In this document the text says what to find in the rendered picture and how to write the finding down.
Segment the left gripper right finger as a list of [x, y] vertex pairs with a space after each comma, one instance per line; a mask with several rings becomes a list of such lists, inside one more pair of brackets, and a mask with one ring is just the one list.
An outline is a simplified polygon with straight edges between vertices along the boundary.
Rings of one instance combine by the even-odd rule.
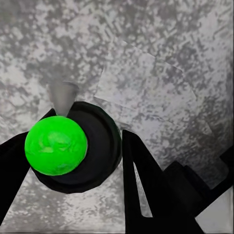
[[[121, 136], [126, 234], [204, 234], [141, 138]], [[153, 217], [141, 214], [134, 163]]]

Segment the insectifuge atomizer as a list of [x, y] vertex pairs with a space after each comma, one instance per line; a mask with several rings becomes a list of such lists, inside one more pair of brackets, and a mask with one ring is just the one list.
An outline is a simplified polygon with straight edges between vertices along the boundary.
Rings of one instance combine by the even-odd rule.
[[25, 140], [24, 150], [39, 181], [64, 194], [100, 186], [119, 167], [122, 136], [99, 106], [75, 101], [80, 87], [69, 81], [48, 82], [53, 104]]

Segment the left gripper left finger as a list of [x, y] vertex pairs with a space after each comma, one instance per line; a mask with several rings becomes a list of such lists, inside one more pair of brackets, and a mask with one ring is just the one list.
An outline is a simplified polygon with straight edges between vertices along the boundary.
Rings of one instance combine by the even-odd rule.
[[0, 145], [0, 226], [31, 167], [24, 150], [27, 135], [19, 134]]

